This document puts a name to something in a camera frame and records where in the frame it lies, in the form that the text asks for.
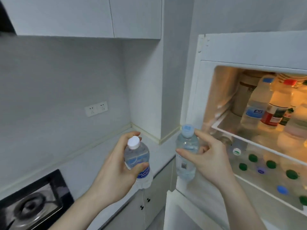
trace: forearm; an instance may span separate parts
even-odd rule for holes
[[[231,230],[266,229],[246,193],[235,178],[222,186],[220,191],[224,198]]]
[[[94,197],[85,193],[54,223],[49,230],[86,230],[100,210]]]

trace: light blue bottle cap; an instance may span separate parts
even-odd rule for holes
[[[282,186],[282,185],[278,185],[277,186],[277,191],[281,194],[284,194],[284,195],[288,195],[289,194],[289,191],[286,187]]]
[[[272,83],[274,80],[274,78],[270,78],[270,77],[266,77],[266,78],[263,78],[262,81],[265,82],[265,83]]]
[[[194,135],[194,127],[191,124],[185,124],[182,126],[181,134],[185,138],[191,138]]]

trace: stove burner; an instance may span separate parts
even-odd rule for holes
[[[42,193],[32,193],[17,204],[14,215],[19,220],[27,220],[40,213],[45,203],[46,197]]]

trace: hand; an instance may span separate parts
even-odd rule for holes
[[[131,131],[120,137],[85,194],[90,197],[99,212],[112,203],[121,200],[135,183],[138,174],[149,166],[148,162],[144,162],[129,170],[125,165],[124,151],[128,139],[134,135],[139,136],[140,132]]]
[[[217,188],[221,189],[233,182],[235,177],[224,144],[198,129],[195,129],[194,132],[196,136],[207,142],[209,147],[201,146],[198,154],[182,148],[176,149],[176,152],[195,164],[197,170]]]

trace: gas stove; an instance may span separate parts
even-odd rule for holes
[[[0,200],[0,229],[47,230],[73,202],[56,170]]]

